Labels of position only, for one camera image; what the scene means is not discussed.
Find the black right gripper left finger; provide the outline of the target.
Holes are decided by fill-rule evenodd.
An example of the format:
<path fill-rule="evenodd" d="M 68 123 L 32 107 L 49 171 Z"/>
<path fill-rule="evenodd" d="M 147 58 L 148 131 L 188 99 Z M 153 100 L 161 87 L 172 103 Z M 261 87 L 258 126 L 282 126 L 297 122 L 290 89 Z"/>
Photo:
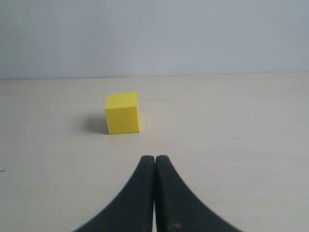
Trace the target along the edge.
<path fill-rule="evenodd" d="M 78 232 L 151 232 L 155 159 L 142 156 L 118 195 Z"/>

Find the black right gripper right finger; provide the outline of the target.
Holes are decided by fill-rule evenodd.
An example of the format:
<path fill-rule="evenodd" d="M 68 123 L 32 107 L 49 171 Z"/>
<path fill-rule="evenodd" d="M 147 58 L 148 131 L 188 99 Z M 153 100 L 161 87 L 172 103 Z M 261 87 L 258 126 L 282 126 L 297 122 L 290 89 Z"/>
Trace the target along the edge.
<path fill-rule="evenodd" d="M 184 183 L 168 156 L 155 160 L 155 217 L 158 232 L 238 232 L 211 211 Z"/>

